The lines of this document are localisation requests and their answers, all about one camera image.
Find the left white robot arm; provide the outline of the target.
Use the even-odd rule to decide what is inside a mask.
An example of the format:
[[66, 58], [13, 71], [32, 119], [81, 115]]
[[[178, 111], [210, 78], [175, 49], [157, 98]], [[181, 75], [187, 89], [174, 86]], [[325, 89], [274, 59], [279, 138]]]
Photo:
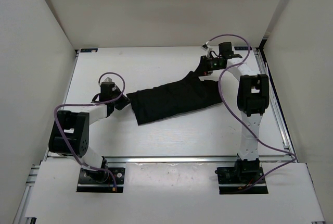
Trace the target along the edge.
[[122, 110], [130, 103], [122, 91], [112, 81], [100, 84], [97, 94], [89, 106], [78, 112], [57, 109], [48, 148], [64, 157], [72, 157], [83, 171], [96, 183], [113, 182], [114, 176], [108, 168], [106, 159], [89, 146], [90, 125], [108, 118], [113, 111]]

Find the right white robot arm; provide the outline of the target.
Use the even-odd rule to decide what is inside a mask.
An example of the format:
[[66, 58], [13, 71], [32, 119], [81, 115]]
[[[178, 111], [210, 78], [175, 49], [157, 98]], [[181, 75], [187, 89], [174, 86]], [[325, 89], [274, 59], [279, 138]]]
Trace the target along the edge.
[[268, 76], [254, 71], [241, 61], [239, 54], [200, 58], [203, 76], [227, 68], [239, 82], [237, 107], [242, 120], [240, 149], [234, 166], [216, 170], [220, 184], [254, 182], [262, 174], [257, 138], [262, 116], [269, 105]]

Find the black skirt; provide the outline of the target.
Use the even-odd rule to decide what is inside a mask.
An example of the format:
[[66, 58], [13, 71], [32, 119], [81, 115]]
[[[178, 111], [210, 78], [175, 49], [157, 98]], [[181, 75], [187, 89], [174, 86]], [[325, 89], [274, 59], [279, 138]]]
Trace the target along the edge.
[[199, 79], [207, 73], [207, 65], [201, 56], [196, 70], [183, 79], [128, 93], [137, 124], [140, 126], [221, 103], [217, 81]]

